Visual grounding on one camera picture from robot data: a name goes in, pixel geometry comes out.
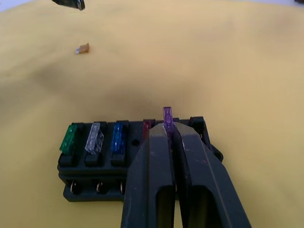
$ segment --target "red fuse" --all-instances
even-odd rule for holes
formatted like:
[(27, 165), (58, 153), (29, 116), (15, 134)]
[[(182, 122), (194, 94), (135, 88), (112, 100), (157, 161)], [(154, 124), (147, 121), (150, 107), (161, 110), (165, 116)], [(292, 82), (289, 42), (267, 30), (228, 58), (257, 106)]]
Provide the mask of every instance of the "red fuse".
[(152, 123), (150, 120), (147, 120), (144, 121), (142, 124), (142, 140), (145, 140), (145, 138), (149, 135), (149, 129), (151, 129)]

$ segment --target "clear fuse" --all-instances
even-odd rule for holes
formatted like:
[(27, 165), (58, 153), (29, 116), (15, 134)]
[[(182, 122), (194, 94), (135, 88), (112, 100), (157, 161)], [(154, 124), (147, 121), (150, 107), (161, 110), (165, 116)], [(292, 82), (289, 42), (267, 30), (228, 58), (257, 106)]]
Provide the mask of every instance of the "clear fuse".
[(92, 123), (90, 134), (87, 138), (85, 150), (90, 154), (98, 154), (104, 142), (104, 135), (100, 130), (100, 123)]

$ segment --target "yellow cloth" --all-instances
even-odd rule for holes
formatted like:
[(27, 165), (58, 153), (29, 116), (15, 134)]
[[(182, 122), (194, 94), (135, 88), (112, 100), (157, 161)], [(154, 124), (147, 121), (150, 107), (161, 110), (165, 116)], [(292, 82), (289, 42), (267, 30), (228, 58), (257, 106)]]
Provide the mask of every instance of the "yellow cloth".
[(303, 227), (303, 9), (85, 3), (0, 13), (0, 227), (120, 227), (121, 202), (63, 198), (59, 146), (71, 122), (160, 119), (167, 105), (205, 117), (253, 227)]

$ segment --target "purple fuse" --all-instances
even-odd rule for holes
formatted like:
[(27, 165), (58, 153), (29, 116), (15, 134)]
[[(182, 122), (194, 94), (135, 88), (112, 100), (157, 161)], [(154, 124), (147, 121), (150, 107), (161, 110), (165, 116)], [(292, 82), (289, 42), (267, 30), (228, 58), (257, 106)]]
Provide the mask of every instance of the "purple fuse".
[(164, 107), (163, 109), (163, 125), (167, 134), (171, 135), (174, 131), (174, 122), (171, 107)]

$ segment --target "fuse blade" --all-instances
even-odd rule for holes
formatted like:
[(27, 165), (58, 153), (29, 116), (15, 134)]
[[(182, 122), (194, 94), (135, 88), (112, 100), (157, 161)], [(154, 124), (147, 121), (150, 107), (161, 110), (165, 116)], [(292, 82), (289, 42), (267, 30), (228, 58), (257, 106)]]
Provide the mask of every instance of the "fuse blade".
[(166, 132), (168, 134), (171, 134), (174, 131), (172, 109), (171, 107), (163, 107), (162, 110), (163, 110), (163, 125), (166, 129)]
[(117, 122), (114, 126), (111, 151), (113, 153), (124, 154), (126, 147), (126, 133), (124, 132), (124, 126), (122, 123)]
[(104, 135), (100, 129), (100, 123), (92, 123), (90, 134), (87, 138), (85, 150), (90, 154), (98, 154), (104, 142)]
[(149, 129), (151, 129), (152, 123), (151, 121), (147, 120), (144, 121), (142, 124), (142, 140), (145, 140), (145, 138), (149, 135)]
[(71, 155), (74, 152), (74, 142), (77, 131), (77, 125), (71, 124), (67, 128), (66, 135), (61, 143), (60, 151), (63, 154)]

